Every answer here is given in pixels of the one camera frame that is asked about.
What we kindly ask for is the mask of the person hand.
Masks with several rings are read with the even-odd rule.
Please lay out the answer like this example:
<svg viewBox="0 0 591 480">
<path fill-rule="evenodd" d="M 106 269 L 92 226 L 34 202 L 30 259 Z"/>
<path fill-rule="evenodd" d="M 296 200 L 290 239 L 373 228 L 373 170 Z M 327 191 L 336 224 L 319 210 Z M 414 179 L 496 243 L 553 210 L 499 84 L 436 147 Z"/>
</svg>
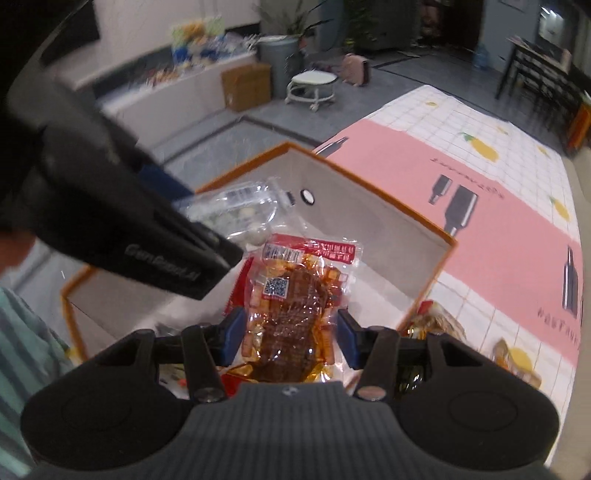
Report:
<svg viewBox="0 0 591 480">
<path fill-rule="evenodd" d="M 0 234 L 0 274 L 18 267 L 27 258 L 36 243 L 36 236 L 26 231 Z"/>
</svg>

